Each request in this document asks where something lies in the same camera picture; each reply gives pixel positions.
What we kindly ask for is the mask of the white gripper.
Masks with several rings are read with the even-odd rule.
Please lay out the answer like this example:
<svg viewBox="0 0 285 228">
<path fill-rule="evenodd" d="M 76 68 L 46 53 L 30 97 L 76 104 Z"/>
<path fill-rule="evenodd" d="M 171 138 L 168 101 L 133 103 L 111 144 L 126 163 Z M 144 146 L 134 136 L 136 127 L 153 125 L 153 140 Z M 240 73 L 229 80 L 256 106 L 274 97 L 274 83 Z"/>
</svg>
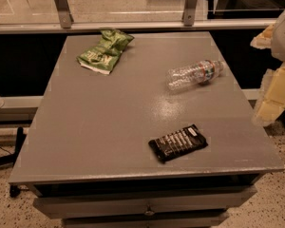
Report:
<svg viewBox="0 0 285 228">
<path fill-rule="evenodd" d="M 285 62 L 285 10 L 274 25 L 268 26 L 253 38 L 250 46 L 258 49 L 270 48 L 272 56 Z M 267 69 L 263 75 L 256 100 L 253 124 L 268 126 L 285 110 L 285 63 L 277 70 Z"/>
</svg>

